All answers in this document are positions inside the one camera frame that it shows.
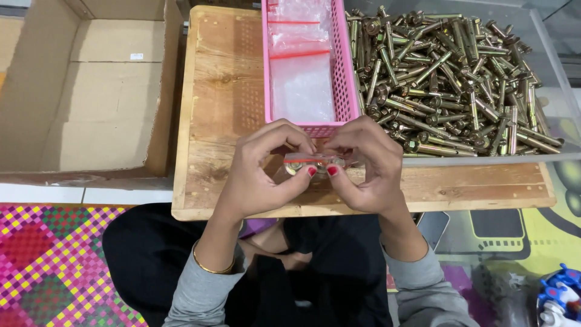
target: gold bangle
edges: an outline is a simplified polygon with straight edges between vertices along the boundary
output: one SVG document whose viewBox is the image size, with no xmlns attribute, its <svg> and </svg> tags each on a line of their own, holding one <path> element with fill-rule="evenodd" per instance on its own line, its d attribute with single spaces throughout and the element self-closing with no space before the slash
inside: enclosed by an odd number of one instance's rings
<svg viewBox="0 0 581 327">
<path fill-rule="evenodd" d="M 198 258 L 196 258 L 196 245 L 198 245 L 198 241 L 196 241 L 196 243 L 193 244 L 193 251 L 192 252 L 193 252 L 193 259 L 200 266 L 200 268 L 204 269 L 207 272 L 216 273 L 218 275 L 227 275 L 227 274 L 229 274 L 232 271 L 232 268 L 234 267 L 234 263 L 236 262 L 236 259 L 234 259 L 234 258 L 232 259 L 232 264 L 226 270 L 223 270 L 223 271 L 213 271 L 213 270 L 209 270 L 208 268 L 204 267 L 198 261 Z"/>
</svg>

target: pink basket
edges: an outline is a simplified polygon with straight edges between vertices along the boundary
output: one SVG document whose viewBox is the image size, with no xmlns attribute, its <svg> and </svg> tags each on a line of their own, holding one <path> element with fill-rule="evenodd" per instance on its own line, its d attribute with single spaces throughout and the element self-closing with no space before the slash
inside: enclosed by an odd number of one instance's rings
<svg viewBox="0 0 581 327">
<path fill-rule="evenodd" d="M 270 101 L 270 63 L 268 61 L 268 0 L 262 0 L 262 43 L 264 51 L 264 118 L 266 123 L 272 122 L 272 105 Z M 331 18 L 333 30 L 331 40 L 335 51 L 335 60 L 331 67 L 333 86 L 333 106 L 336 122 L 314 123 L 294 122 L 304 129 L 312 138 L 329 137 L 339 126 L 360 115 L 357 91 L 353 76 L 353 61 L 351 59 L 349 34 L 345 21 L 343 0 L 331 0 Z"/>
</svg>

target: smartphone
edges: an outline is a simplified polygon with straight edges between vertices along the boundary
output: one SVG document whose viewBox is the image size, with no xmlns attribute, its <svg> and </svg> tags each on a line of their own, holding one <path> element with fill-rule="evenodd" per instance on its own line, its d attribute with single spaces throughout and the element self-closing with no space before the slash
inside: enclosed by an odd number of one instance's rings
<svg viewBox="0 0 581 327">
<path fill-rule="evenodd" d="M 420 233 L 434 251 L 436 251 L 448 223 L 450 223 L 450 216 L 443 211 L 424 212 L 416 220 Z"/>
</svg>

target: gray sleeve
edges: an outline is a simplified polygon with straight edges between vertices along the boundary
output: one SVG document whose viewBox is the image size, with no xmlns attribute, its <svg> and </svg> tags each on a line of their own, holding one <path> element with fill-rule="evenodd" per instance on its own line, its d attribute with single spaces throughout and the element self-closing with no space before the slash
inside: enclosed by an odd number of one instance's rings
<svg viewBox="0 0 581 327">
<path fill-rule="evenodd" d="M 234 250 L 234 272 L 218 275 L 207 272 L 190 254 L 175 289 L 170 313 L 163 327 L 228 327 L 224 324 L 224 304 L 228 293 L 246 272 L 248 263 L 238 244 Z"/>
<path fill-rule="evenodd" d="M 478 324 L 468 315 L 468 303 L 444 279 L 436 254 L 428 253 L 415 262 L 402 262 L 383 252 L 399 292 L 398 316 L 406 326 L 467 326 Z"/>
</svg>

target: pile of bolts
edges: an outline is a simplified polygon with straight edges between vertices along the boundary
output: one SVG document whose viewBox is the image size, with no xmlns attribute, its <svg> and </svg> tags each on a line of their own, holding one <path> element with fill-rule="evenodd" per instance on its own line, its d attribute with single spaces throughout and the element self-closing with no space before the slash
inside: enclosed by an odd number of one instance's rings
<svg viewBox="0 0 581 327">
<path fill-rule="evenodd" d="M 558 154 L 536 96 L 532 52 L 494 20 L 421 11 L 345 12 L 361 113 L 404 157 Z"/>
</svg>

